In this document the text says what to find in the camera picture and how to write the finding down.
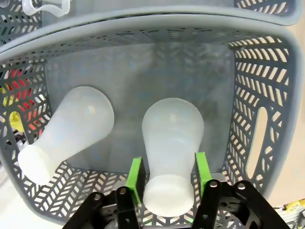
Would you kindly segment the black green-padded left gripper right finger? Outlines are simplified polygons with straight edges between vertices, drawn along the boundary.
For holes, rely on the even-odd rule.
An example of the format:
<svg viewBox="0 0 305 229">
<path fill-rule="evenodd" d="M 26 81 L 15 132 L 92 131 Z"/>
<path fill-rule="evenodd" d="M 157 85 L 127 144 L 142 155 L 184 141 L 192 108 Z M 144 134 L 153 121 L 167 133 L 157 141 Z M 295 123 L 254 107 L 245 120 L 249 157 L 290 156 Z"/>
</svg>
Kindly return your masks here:
<svg viewBox="0 0 305 229">
<path fill-rule="evenodd" d="M 212 179 L 205 153 L 195 153 L 201 202 L 193 229 L 213 229 L 219 210 L 234 215 L 245 229 L 280 229 L 282 218 L 247 180 L 235 183 Z"/>
</svg>

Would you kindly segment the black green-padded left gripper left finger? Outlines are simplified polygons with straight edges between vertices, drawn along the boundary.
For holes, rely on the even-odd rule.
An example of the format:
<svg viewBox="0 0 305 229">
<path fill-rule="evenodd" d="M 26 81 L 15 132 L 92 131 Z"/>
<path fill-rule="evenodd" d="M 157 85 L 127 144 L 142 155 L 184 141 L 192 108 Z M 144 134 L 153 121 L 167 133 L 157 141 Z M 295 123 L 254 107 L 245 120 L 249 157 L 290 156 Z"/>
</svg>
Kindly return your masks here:
<svg viewBox="0 0 305 229">
<path fill-rule="evenodd" d="M 134 158 L 124 186 L 108 195 L 93 192 L 63 226 L 64 229 L 140 229 L 146 173 L 141 157 Z"/>
</svg>

